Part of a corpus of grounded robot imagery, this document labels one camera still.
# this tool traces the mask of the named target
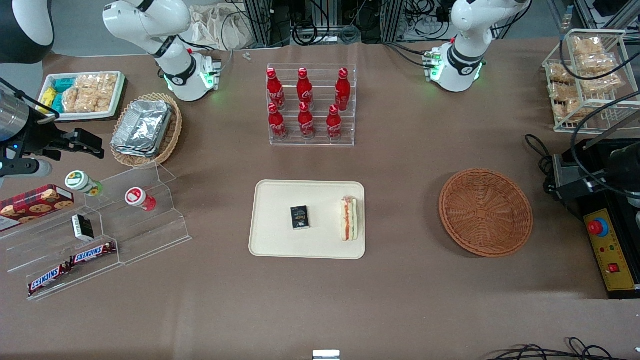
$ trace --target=wicker basket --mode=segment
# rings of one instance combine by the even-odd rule
[[[474,168],[451,177],[440,193],[440,218],[456,243],[488,258],[511,255],[529,239],[531,205],[502,174]]]
[[[178,138],[180,137],[180,132],[182,131],[182,114],[180,113],[180,109],[178,108],[178,104],[175,103],[175,100],[173,100],[171,97],[165,94],[153,93],[153,94],[142,95],[141,97],[138,98],[138,100],[165,101],[168,104],[171,104],[172,114],[171,114],[171,119],[169,120],[170,123],[166,129],[166,132],[164,133],[164,138],[162,140],[162,144],[160,145],[160,151],[158,155],[155,156],[154,158],[144,158],[142,156],[124,155],[124,154],[120,154],[119,152],[116,152],[114,148],[111,148],[111,152],[113,153],[113,156],[116,158],[116,160],[118,160],[119,163],[130,166],[130,167],[138,167],[140,165],[150,163],[151,161],[155,161],[158,164],[162,164],[169,158],[169,156],[175,149],[175,146],[178,144]],[[124,115],[127,113],[127,110],[129,110],[129,107],[131,106],[131,104],[133,104],[133,101],[129,105],[127,105],[127,108],[120,114],[120,118],[118,118],[118,122],[116,123],[116,128],[113,130],[114,135],[116,131],[118,131],[118,128],[122,123],[122,119],[124,118]]]

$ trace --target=emergency stop button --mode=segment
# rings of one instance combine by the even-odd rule
[[[589,234],[603,238],[609,234],[609,224],[603,218],[595,218],[587,224],[587,231]]]

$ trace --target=clear acrylic bottle rack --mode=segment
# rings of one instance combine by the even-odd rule
[[[28,297],[40,300],[190,240],[184,217],[173,206],[167,186],[174,179],[167,169],[153,162],[101,181],[102,193],[85,197],[84,206],[54,213],[46,221],[5,236],[8,271],[26,276],[24,291],[28,295],[28,284],[69,261],[70,256],[115,241],[116,253],[78,264],[68,274]],[[125,193],[133,187],[143,188],[156,199],[153,211],[143,211],[124,201]],[[75,214],[91,220],[94,241],[84,242],[74,236],[71,216]]]
[[[358,84],[358,72],[355,64],[284,64],[270,63],[267,68],[273,67],[276,70],[278,79],[284,88],[285,108],[280,110],[284,118],[284,124],[289,134],[284,140],[277,140],[273,137],[269,123],[269,141],[274,146],[332,146],[332,147],[352,147],[356,140],[356,88]],[[308,78],[313,85],[314,107],[311,114],[314,116],[314,129],[316,136],[311,140],[302,138],[300,125],[298,124],[298,69],[307,68]],[[338,81],[338,70],[341,67],[349,71],[349,83],[351,84],[351,97],[346,111],[340,111],[342,117],[342,137],[338,142],[330,142],[326,131],[326,118],[329,115],[329,106],[335,104],[335,83]],[[267,105],[271,102],[269,94],[266,92]],[[265,107],[267,118],[269,111]]]

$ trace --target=table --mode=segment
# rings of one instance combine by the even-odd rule
[[[538,156],[568,135],[550,129],[540,63],[556,39],[502,40],[467,92],[425,83],[420,69],[381,45],[251,51],[220,90],[180,102],[184,128],[166,162],[188,241],[41,302],[24,278],[0,272],[3,359],[482,359],[521,343],[566,350],[578,336],[632,357],[640,302],[604,300],[585,228],[542,191]],[[415,45],[427,49],[433,44]],[[352,149],[271,147],[264,109],[269,62],[358,64]],[[166,92],[151,56],[51,56],[45,73],[120,70],[125,103]],[[105,139],[113,122],[64,124]],[[473,167],[512,178],[528,196],[528,244],[499,259],[458,247],[438,217],[438,195]],[[9,180],[9,197],[81,168],[96,179],[127,170],[107,153],[64,154],[46,180]],[[359,181],[367,192],[367,252],[357,261],[258,258],[247,248],[255,185],[263,179]],[[0,256],[0,268],[6,259]]]

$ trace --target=coca-cola bottle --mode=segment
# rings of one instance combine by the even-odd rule
[[[314,91],[311,81],[307,77],[307,69],[301,67],[298,69],[298,100],[309,105],[309,109],[314,108]]]
[[[305,140],[313,139],[316,135],[316,131],[314,130],[314,116],[309,112],[309,104],[306,102],[300,103],[298,122],[300,123],[302,138]]]
[[[287,128],[284,126],[284,119],[278,111],[278,106],[273,102],[269,104],[269,126],[271,126],[274,139],[284,140],[287,138]]]
[[[284,89],[273,67],[267,69],[267,92],[271,102],[276,104],[279,110],[284,109]]]
[[[349,106],[351,96],[351,84],[349,84],[349,72],[343,67],[338,71],[338,82],[335,84],[335,103],[338,110],[345,111]]]
[[[329,136],[329,141],[338,142],[342,137],[340,128],[342,127],[342,118],[338,114],[338,106],[329,106],[329,116],[326,118],[326,134]]]

